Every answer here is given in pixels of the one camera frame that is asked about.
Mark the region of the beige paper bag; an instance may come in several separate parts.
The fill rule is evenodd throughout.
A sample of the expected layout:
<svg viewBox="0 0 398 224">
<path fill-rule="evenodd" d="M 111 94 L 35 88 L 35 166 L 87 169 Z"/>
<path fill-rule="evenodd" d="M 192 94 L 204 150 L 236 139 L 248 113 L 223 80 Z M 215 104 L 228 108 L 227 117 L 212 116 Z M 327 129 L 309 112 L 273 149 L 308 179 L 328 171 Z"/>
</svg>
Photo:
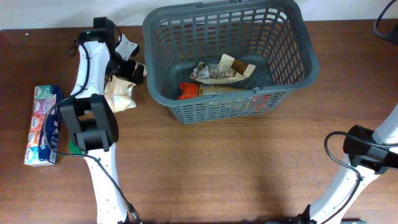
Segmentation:
<svg viewBox="0 0 398 224">
<path fill-rule="evenodd" d="M 143 84 L 147 75 L 146 66 L 138 63 L 134 67 L 131 79 L 111 75 L 106 82 L 104 97 L 113 113 L 122 112 L 136 107 L 132 99 L 133 90 L 136 85 Z"/>
</svg>

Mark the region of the orange pasta packet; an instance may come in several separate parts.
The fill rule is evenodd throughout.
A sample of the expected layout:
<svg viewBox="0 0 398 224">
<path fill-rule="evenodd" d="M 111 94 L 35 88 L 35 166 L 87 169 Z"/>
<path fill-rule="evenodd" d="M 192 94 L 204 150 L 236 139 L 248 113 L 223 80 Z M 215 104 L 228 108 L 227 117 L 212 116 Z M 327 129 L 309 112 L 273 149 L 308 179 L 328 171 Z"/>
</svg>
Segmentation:
<svg viewBox="0 0 398 224">
<path fill-rule="evenodd" d="M 225 95 L 228 93 L 236 93 L 240 91 L 244 91 L 244 89 L 240 88 L 231 88 L 227 86 L 221 85 L 204 85 L 204 84 L 196 84 L 183 82 L 179 84 L 179 88 L 182 91 L 182 94 L 178 97 L 179 100 L 187 100 L 190 98 L 196 98 L 201 96 L 216 96 L 216 95 Z M 258 96 L 250 97 L 248 100 L 245 99 L 237 99 L 234 103 L 231 101 L 225 101 L 222 103 L 219 102 L 211 102 L 211 106 L 221 106 L 222 109 L 228 108 L 233 110 L 243 109 L 244 111 L 248 111 L 252 106 L 256 104 L 256 101 L 259 99 Z"/>
</svg>

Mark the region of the clear brown snack bag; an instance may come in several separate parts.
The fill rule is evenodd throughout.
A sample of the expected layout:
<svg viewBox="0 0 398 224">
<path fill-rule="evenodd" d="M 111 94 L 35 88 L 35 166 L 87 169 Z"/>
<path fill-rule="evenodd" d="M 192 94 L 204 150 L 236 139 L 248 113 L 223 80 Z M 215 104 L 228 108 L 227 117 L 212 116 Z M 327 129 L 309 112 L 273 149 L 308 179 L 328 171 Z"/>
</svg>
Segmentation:
<svg viewBox="0 0 398 224">
<path fill-rule="evenodd" d="M 224 85 L 249 78 L 256 66 L 247 64 L 227 54 L 218 63 L 199 62 L 190 78 L 206 85 Z"/>
</svg>

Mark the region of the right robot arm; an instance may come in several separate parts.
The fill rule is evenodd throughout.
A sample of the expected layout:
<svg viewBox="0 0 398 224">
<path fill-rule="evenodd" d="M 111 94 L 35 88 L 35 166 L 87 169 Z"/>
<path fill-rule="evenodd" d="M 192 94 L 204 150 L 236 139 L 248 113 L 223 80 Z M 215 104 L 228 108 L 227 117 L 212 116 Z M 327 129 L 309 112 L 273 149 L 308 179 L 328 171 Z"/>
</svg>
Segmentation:
<svg viewBox="0 0 398 224">
<path fill-rule="evenodd" d="M 344 158 L 329 150 L 333 136 L 343 136 Z M 348 132 L 333 131 L 324 140 L 325 152 L 341 166 L 328 188 L 312 205 L 307 205 L 293 223 L 350 223 L 343 217 L 360 193 L 388 169 L 397 169 L 397 107 L 374 131 L 359 125 Z"/>
</svg>

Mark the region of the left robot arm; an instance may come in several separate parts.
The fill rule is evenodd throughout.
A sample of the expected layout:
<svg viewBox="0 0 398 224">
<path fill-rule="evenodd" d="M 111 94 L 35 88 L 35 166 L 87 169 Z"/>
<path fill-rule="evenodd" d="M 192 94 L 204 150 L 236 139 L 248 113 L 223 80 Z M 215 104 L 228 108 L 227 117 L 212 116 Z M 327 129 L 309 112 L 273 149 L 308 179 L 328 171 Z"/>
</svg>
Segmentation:
<svg viewBox="0 0 398 224">
<path fill-rule="evenodd" d="M 141 219 L 123 194 L 116 169 L 119 128 L 105 91 L 118 80 L 128 86 L 144 81 L 145 66 L 133 58 L 139 46 L 130 42 L 107 17 L 93 19 L 75 42 L 80 64 L 71 95 L 59 106 L 60 113 L 78 152 L 88 164 L 96 198 L 98 223 L 136 223 Z"/>
</svg>

